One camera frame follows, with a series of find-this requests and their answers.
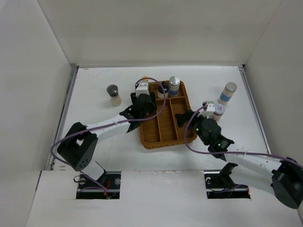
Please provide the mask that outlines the black cap white bottle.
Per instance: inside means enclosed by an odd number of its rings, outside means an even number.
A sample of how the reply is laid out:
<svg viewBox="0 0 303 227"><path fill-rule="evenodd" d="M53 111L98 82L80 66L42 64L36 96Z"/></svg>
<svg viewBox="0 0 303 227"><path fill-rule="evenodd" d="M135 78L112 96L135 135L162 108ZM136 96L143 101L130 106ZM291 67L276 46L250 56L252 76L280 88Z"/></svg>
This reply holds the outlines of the black cap white bottle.
<svg viewBox="0 0 303 227"><path fill-rule="evenodd" d="M166 99L169 94L169 86L166 81L162 81L160 85L158 85L157 98L158 99Z"/></svg>

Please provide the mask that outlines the dark lid spice jar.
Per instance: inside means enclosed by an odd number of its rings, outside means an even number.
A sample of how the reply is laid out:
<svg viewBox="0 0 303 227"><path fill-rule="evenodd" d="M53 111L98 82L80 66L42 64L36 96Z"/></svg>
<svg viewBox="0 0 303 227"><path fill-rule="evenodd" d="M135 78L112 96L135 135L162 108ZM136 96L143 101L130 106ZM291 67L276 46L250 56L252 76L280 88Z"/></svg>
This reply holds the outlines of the dark lid spice jar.
<svg viewBox="0 0 303 227"><path fill-rule="evenodd" d="M109 85L107 87L107 93L110 96L110 102L113 106L119 106L121 105L121 97L118 92L118 86L117 85Z"/></svg>

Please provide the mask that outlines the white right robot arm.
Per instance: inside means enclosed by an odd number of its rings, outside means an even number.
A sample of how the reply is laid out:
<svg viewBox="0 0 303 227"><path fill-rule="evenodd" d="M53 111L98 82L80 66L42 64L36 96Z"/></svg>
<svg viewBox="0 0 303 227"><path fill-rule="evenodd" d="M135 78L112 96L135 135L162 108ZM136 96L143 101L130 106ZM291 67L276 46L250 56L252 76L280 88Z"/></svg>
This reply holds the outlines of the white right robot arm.
<svg viewBox="0 0 303 227"><path fill-rule="evenodd" d="M219 173L220 183L228 188L243 184L274 195L285 206L298 209L303 201L303 166L290 157L244 152L221 134L218 123L199 111L175 114L178 127L194 130L207 146L207 155L227 164Z"/></svg>

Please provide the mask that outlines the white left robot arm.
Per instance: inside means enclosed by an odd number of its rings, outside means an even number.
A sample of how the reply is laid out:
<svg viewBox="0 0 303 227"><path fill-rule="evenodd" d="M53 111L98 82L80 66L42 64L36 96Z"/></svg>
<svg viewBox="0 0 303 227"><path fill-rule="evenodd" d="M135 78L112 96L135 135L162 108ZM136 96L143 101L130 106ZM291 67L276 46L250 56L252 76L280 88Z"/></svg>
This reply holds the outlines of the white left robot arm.
<svg viewBox="0 0 303 227"><path fill-rule="evenodd" d="M141 119L154 114L157 110L155 93L131 94L132 105L117 116L92 125L80 122L72 125L57 148L57 153L76 172L88 176L95 188L102 188L106 184L105 169L93 160L96 145L106 139L123 133L129 133L141 125Z"/></svg>

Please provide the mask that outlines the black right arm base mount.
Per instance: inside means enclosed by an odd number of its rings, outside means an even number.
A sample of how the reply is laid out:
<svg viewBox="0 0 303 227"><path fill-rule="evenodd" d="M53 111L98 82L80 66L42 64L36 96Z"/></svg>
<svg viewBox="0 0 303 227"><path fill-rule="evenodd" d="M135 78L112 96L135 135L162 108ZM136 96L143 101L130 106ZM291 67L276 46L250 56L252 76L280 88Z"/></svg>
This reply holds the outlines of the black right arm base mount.
<svg viewBox="0 0 303 227"><path fill-rule="evenodd" d="M230 178L236 164L228 163L222 170L204 172L208 199L250 199L248 186L235 184Z"/></svg>

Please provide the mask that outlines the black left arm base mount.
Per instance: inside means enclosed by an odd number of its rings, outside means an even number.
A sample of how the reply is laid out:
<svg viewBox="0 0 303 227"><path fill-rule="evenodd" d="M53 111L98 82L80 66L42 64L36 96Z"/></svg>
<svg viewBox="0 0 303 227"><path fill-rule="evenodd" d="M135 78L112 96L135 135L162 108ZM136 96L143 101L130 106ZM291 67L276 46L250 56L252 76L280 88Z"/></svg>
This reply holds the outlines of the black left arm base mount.
<svg viewBox="0 0 303 227"><path fill-rule="evenodd" d="M120 198L121 172L106 171L97 161L75 176L76 199L116 200Z"/></svg>

